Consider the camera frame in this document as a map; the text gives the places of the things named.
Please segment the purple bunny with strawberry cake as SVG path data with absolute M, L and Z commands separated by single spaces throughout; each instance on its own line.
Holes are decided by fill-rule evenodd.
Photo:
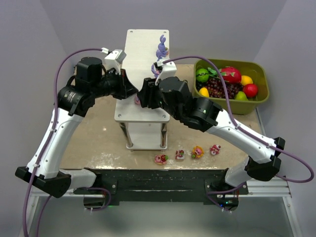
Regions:
M 156 57 L 158 60 L 169 55 L 169 49 L 165 46 L 166 37 L 164 35 L 161 35 L 159 41 L 160 43 L 158 44 L 158 49 L 156 51 Z

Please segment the red white strawberry toy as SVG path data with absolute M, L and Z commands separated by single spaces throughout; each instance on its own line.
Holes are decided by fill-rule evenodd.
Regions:
M 184 150 L 177 150 L 175 155 L 176 160 L 184 160 Z

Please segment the pink yellow bear toy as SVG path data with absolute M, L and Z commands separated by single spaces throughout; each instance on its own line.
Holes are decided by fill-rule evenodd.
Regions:
M 202 147 L 195 146 L 192 150 L 191 158 L 193 158 L 193 159 L 201 158 L 203 155 L 204 155 L 204 151 L 203 151 Z

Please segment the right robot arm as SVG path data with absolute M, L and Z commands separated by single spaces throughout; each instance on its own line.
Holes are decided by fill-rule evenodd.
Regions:
M 218 136 L 244 151 L 248 157 L 228 168 L 216 188 L 236 187 L 254 178 L 270 181 L 280 170 L 277 148 L 284 148 L 282 138 L 268 138 L 242 123 L 233 122 L 229 113 L 210 99 L 194 98 L 187 83 L 169 77 L 158 84 L 145 78 L 137 96 L 143 108 L 161 108 L 183 125 Z

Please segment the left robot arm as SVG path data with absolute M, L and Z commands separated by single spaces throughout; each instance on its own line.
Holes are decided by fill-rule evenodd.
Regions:
M 92 187 L 100 180 L 91 169 L 66 171 L 60 169 L 60 163 L 74 131 L 97 98 L 122 100 L 138 92 L 122 62 L 123 57 L 108 55 L 104 60 L 84 57 L 77 63 L 76 74 L 57 94 L 57 107 L 37 152 L 26 166 L 16 169 L 16 177 L 55 198 L 69 189 Z

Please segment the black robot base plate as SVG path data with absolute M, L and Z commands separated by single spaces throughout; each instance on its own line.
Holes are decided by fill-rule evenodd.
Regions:
M 103 169 L 97 171 L 91 188 L 75 189 L 75 194 L 86 196 L 86 206 L 92 203 L 100 206 L 100 199 L 92 196 L 103 195 L 111 205 L 140 201 L 219 203 L 221 207 L 237 207 L 237 195 L 247 194 L 247 185 L 240 182 L 233 188 L 225 184 L 225 174 L 226 170 Z

